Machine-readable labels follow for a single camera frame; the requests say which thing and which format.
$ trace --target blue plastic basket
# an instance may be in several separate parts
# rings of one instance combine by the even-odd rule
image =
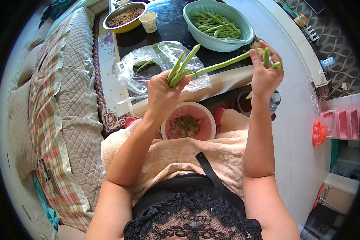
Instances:
[[[241,29],[240,37],[242,40],[220,40],[198,30],[195,26],[197,21],[191,20],[189,17],[190,13],[199,14],[198,11],[208,12],[213,15],[223,14],[231,21],[235,20]],[[215,0],[198,0],[188,3],[183,9],[183,17],[188,24],[189,31],[193,38],[203,47],[213,51],[235,51],[239,47],[249,44],[254,38],[251,24],[238,10],[228,4],[216,2]]]

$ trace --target forearm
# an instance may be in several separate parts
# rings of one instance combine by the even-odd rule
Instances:
[[[158,127],[157,123],[143,119],[114,154],[105,179],[123,187],[133,187]]]
[[[251,179],[273,174],[274,151],[269,102],[253,96],[243,177]]]

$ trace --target metal bowl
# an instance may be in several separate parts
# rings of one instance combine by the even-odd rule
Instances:
[[[107,23],[109,20],[111,20],[113,17],[115,17],[116,15],[119,15],[122,12],[125,12],[128,9],[131,8],[144,8],[144,11],[137,16],[134,20],[129,21],[123,25],[120,26],[115,26],[115,27],[108,27]],[[139,26],[141,24],[141,22],[139,21],[139,17],[141,15],[143,15],[148,9],[148,5],[144,2],[131,2],[131,3],[127,3],[125,5],[122,5],[121,7],[116,8],[115,11],[111,12],[106,19],[104,19],[103,22],[103,28],[110,30],[114,33],[126,33],[134,28],[136,28],[137,26]]]

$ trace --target glass jar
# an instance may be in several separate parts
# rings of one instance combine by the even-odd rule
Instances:
[[[299,16],[297,16],[294,21],[301,28],[305,27],[308,24],[308,18],[306,18],[304,14],[300,14]]]

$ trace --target plastic bag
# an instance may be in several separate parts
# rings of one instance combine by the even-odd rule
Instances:
[[[172,69],[183,51],[186,53],[183,58],[185,60],[190,51],[177,41],[162,41],[144,46],[125,55],[120,63],[115,63],[113,72],[117,76],[117,81],[134,93],[133,96],[129,97],[130,100],[147,98],[149,79],[165,70]],[[149,60],[154,61],[155,64],[146,65],[138,74],[135,74],[137,69]],[[185,69],[195,71],[202,68],[204,65],[196,56],[193,56],[185,67]],[[208,74],[192,78],[192,81],[185,86],[183,91],[197,92],[202,88],[212,88]]]

